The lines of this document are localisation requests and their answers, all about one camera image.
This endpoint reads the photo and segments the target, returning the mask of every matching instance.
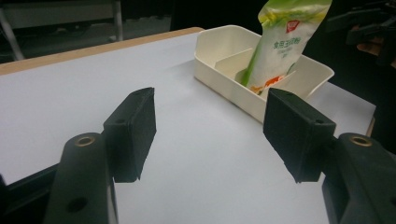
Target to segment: wooden table edge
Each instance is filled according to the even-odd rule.
[[[100,54],[104,52],[108,52],[116,49],[125,49],[137,45],[147,44],[150,42],[164,40],[172,37],[177,37],[181,35],[189,35],[203,31],[203,28],[200,27],[191,27],[182,30],[176,30],[171,32],[166,32],[157,35],[148,35],[143,37],[138,37],[134,39],[124,40],[120,42],[104,44],[94,47],[89,47],[85,49],[75,49],[67,52],[56,53],[51,55],[46,55],[42,57],[25,59],[22,61],[16,61],[12,63],[2,63],[0,64],[0,76],[6,75],[14,72],[19,72],[27,69],[36,68],[39,66],[44,66],[52,63],[61,63],[77,58],[82,58],[86,56],[91,56],[94,54]]]

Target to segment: white table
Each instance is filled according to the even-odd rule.
[[[0,76],[0,173],[57,163],[64,143],[132,91],[155,88],[157,134],[142,179],[116,184],[120,223],[328,223],[321,181],[295,184],[262,125],[193,77],[197,34]],[[344,132],[375,106],[328,83],[311,99]]]

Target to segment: white tray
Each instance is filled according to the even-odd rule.
[[[235,25],[200,32],[195,48],[194,76],[263,122],[268,89],[259,96],[235,81],[237,74],[248,67],[260,37]],[[271,87],[293,92],[306,100],[334,75],[331,68],[304,55],[295,68],[293,74]]]

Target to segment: snack bag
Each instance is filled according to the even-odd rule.
[[[262,37],[241,84],[261,95],[292,66],[325,18],[332,0],[269,0],[259,13]]]

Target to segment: metal leg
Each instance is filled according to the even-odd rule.
[[[9,22],[6,18],[6,14],[4,13],[4,10],[2,7],[0,7],[0,22],[1,22],[1,26],[4,30],[4,33],[6,34],[7,40],[9,42],[9,44],[11,45],[12,51],[14,52],[15,59],[17,61],[23,60],[24,56],[21,52],[21,48],[18,45],[17,39],[15,38],[14,32],[12,31],[12,28],[9,25]]]
[[[122,17],[121,17],[121,2],[120,0],[113,0],[113,15],[114,15],[114,24],[116,25],[116,38],[117,41],[123,40],[123,31],[122,31]]]

